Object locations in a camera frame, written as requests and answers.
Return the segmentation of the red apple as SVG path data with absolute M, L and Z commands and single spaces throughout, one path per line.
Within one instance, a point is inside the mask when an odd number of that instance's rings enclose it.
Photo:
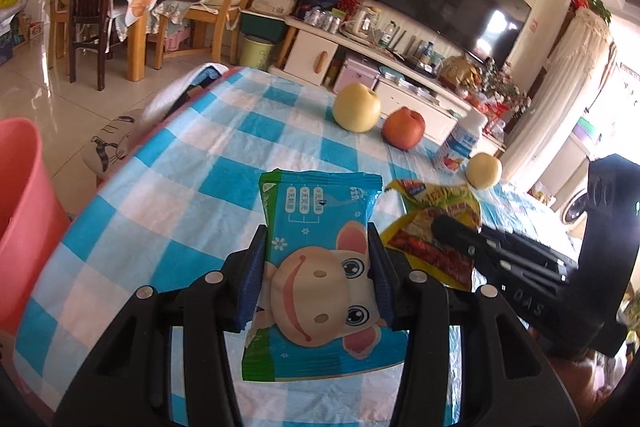
M 385 119 L 382 137 L 399 150 L 411 150 L 420 143 L 424 131 L 423 116 L 409 107 L 402 106 Z

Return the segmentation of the blue white checkered tablecloth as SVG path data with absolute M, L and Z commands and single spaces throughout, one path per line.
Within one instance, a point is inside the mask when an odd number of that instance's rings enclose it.
M 188 285 L 244 249 L 264 213 L 263 171 L 362 171 L 458 184 L 432 168 L 437 145 L 410 152 L 378 128 L 335 124 L 319 88 L 242 68 L 229 72 L 153 133 L 102 185 L 43 269 L 18 330 L 13 362 L 29 398 L 51 410 L 96 340 L 138 287 Z M 476 193 L 483 223 L 518 230 L 577 259 L 555 213 L 501 183 Z M 244 383 L 244 334 L 227 346 L 247 426 L 387 426 L 402 366 L 326 381 Z

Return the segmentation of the cat pattern stool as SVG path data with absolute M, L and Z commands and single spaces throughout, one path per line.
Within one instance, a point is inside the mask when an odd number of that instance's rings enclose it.
M 119 115 L 98 130 L 81 149 L 82 160 L 99 182 L 111 176 L 127 158 L 130 134 L 141 115 L 141 109 Z

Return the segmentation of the electric glass kettle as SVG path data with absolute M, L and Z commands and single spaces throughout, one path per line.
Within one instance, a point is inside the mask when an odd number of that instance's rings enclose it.
M 378 27 L 380 14 L 376 6 L 361 5 L 354 17 L 345 23 L 345 31 L 361 39 L 370 39 Z

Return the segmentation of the washing machine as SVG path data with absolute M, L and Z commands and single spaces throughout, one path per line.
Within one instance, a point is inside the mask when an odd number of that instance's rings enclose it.
M 559 210 L 562 225 L 567 230 L 573 230 L 587 218 L 586 206 L 588 193 L 585 187 L 570 196 Z

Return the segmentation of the white standing air conditioner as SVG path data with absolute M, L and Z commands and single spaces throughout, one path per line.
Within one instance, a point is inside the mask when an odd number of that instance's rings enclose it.
M 550 165 L 597 94 L 611 41 L 602 17 L 587 8 L 576 10 L 548 60 L 532 107 L 508 136 L 503 179 L 526 192 Z

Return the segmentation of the light wooden chair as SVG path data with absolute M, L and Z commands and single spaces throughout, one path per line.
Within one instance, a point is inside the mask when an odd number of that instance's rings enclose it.
M 213 62 L 220 62 L 222 57 L 222 44 L 227 31 L 235 34 L 231 26 L 239 23 L 240 12 L 246 7 L 248 0 L 221 0 L 220 5 L 211 5 L 203 2 L 187 3 L 178 2 L 178 10 L 170 14 L 168 4 L 164 1 L 159 8 L 154 10 L 158 21 L 156 47 L 153 61 L 154 69 L 161 69 L 163 61 L 167 57 L 189 55 L 210 51 Z M 202 32 L 193 34 L 193 42 L 190 46 L 177 51 L 167 51 L 165 39 L 168 35 L 169 23 L 172 19 L 190 20 L 201 27 Z

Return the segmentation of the large yellow pear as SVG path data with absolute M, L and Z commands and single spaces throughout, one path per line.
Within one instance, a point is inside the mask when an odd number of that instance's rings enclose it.
M 381 101 L 369 87 L 355 82 L 335 97 L 332 114 L 343 129 L 356 133 L 368 132 L 378 123 Z

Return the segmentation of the pink trash bucket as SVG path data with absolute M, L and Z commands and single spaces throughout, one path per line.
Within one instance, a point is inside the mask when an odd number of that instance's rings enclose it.
M 13 335 L 40 272 L 70 226 L 42 157 L 38 128 L 1 121 L 1 329 Z

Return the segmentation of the small yellow pear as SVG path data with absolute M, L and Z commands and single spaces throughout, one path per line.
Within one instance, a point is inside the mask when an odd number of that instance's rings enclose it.
M 501 179 L 501 161 L 487 153 L 477 153 L 466 164 L 465 176 L 472 187 L 477 190 L 488 190 Z

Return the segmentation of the pink storage box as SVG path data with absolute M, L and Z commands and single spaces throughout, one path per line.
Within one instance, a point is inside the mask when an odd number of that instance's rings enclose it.
M 380 78 L 378 64 L 369 57 L 348 52 L 343 65 L 337 74 L 332 91 L 337 94 L 353 83 L 361 83 L 364 87 L 373 89 Z

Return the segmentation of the blue cartoon snack bag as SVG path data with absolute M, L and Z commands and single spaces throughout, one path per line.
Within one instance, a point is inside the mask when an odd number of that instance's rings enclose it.
M 370 275 L 367 225 L 382 188 L 375 173 L 262 173 L 267 251 L 244 379 L 342 377 L 405 358 L 407 336 L 387 327 Z

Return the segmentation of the yellow snack wrapper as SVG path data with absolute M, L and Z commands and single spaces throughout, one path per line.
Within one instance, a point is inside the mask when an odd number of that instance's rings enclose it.
M 405 213 L 380 234 L 385 247 L 404 254 L 413 268 L 440 283 L 470 291 L 474 256 L 457 244 L 457 235 L 477 232 L 482 219 L 469 184 L 395 179 L 385 190 L 398 193 L 405 207 Z

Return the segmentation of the white yogurt bottle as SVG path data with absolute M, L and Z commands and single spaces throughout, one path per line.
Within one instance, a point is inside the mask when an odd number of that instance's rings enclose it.
M 445 141 L 436 150 L 434 166 L 448 173 L 456 173 L 470 158 L 486 124 L 487 116 L 471 108 L 469 113 L 458 120 Z

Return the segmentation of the green small bin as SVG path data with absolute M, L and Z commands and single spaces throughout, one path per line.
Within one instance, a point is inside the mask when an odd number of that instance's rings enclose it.
M 245 35 L 239 64 L 258 70 L 267 70 L 271 60 L 274 43 L 263 38 Z

